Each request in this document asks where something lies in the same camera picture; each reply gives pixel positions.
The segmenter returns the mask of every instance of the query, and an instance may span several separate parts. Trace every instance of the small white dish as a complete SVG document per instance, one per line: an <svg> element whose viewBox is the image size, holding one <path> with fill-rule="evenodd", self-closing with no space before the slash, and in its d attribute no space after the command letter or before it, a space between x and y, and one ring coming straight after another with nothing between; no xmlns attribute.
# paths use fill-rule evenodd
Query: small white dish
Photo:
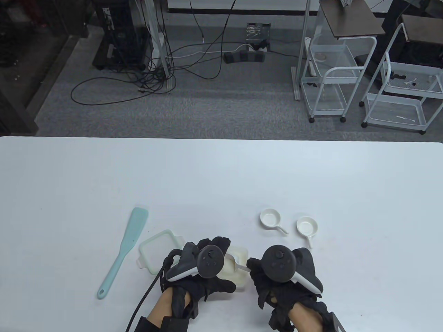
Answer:
<svg viewBox="0 0 443 332"><path fill-rule="evenodd" d="M312 249L312 237L317 233L319 230L319 226L317 222L312 219L311 217L301 217L297 220L297 231L307 238L307 241L309 243L309 248Z"/></svg>
<svg viewBox="0 0 443 332"><path fill-rule="evenodd" d="M267 229L279 229L285 234L289 232L280 226L280 214L273 208L266 208L260 213L260 222Z"/></svg>

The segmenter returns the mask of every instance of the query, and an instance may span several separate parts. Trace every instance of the wrist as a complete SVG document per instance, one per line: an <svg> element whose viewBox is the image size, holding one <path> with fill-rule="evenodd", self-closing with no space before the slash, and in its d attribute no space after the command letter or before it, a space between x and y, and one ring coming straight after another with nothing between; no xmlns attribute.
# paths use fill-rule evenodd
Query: wrist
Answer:
<svg viewBox="0 0 443 332"><path fill-rule="evenodd" d="M293 322L298 332L322 332L323 322L318 312L306 308L300 303L295 303L289 311L289 319Z"/></svg>
<svg viewBox="0 0 443 332"><path fill-rule="evenodd" d="M185 295L185 307L191 301L191 296L188 292ZM147 320L153 323L155 326L160 328L162 325L162 321L164 317L172 316L172 287L166 289L159 300L157 301L154 309L152 309L151 313L147 317Z"/></svg>

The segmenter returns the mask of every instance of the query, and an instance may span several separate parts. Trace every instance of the container lid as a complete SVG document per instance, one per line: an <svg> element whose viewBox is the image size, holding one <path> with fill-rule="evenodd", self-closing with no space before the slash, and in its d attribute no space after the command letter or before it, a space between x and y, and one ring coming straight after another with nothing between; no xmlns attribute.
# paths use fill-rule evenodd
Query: container lid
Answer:
<svg viewBox="0 0 443 332"><path fill-rule="evenodd" d="M184 244L183 237L175 236L170 229L166 229L140 244L137 265L140 269L146 267L151 274L156 275L171 250L183 249ZM177 262L178 257L175 257L174 264Z"/></svg>

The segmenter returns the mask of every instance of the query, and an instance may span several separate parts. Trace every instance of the black glove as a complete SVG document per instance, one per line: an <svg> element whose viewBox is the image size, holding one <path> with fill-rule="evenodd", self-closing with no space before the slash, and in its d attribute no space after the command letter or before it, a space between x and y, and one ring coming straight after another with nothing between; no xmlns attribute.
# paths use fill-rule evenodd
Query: black glove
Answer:
<svg viewBox="0 0 443 332"><path fill-rule="evenodd" d="M292 251L296 257L299 256L297 251L298 249ZM251 270L251 278L257 289L258 306L263 309L266 302L274 308L269 320L269 325L273 330L280 332L294 331L288 314L297 302L320 314L323 319L323 330L325 332L334 330L332 315L327 311L327 307L323 302L317 302L317 295L307 290L298 282L288 281L280 283L271 280L264 273L259 259L248 259L246 266Z"/></svg>
<svg viewBox="0 0 443 332"><path fill-rule="evenodd" d="M223 252L223 255L225 255L231 244L231 240L226 237L217 236L212 241L209 239L201 240L197 244L197 247L202 250L209 244L219 247ZM232 281L220 279L218 277L205 279L200 275L193 277L188 276L175 282L169 282L166 278L162 278L161 286L162 290L173 287L172 313L176 318L184 318L185 316L195 318L198 315L197 303L202 297L204 297L206 301L208 296L214 292L233 293L236 289L235 284ZM191 303L187 307L188 310L184 310L186 292L189 292L191 296Z"/></svg>

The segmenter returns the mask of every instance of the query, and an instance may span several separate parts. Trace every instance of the white cable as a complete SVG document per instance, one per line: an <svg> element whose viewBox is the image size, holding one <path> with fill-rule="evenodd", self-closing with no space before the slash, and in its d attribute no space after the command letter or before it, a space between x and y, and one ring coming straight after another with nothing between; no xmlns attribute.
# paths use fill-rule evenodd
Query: white cable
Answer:
<svg viewBox="0 0 443 332"><path fill-rule="evenodd" d="M187 57L190 57L190 56L193 56L193 55L196 55L196 54L199 54L199 53L206 53L206 54L211 54L211 53L222 53L222 52L235 52L235 51L237 51L240 47L242 47L242 46L250 46L249 44L241 44L239 47L237 47L235 50L233 50L233 51L211 51L211 52L205 52L205 51L198 51L198 52L195 52L195 53L193 53L193 54L188 54L188 55L182 55L181 57L176 57L176 56L174 56L174 59L180 59L180 58L187 58Z"/></svg>

